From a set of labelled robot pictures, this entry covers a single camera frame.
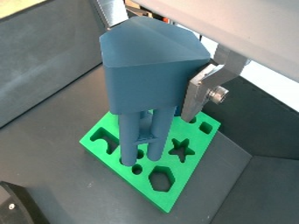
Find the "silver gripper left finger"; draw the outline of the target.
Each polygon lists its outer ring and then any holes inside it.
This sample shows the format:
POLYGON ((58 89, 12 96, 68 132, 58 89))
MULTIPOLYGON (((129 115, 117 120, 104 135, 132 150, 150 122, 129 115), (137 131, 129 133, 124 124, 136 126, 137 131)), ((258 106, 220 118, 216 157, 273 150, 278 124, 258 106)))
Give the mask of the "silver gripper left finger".
POLYGON ((126 8, 122 0, 94 0, 97 14, 101 18, 105 28, 109 30, 113 26, 128 20, 126 8))

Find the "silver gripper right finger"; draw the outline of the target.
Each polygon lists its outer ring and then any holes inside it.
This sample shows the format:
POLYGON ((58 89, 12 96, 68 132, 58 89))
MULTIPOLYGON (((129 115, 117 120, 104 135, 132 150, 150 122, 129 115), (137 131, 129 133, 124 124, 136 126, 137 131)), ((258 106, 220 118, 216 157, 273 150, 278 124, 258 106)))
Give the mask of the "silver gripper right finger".
POLYGON ((240 75, 246 63, 246 57, 229 50, 224 45, 217 45, 213 59, 188 83, 181 106, 181 119, 186 123, 201 111, 208 101, 216 104, 224 101, 228 90, 221 84, 240 75))

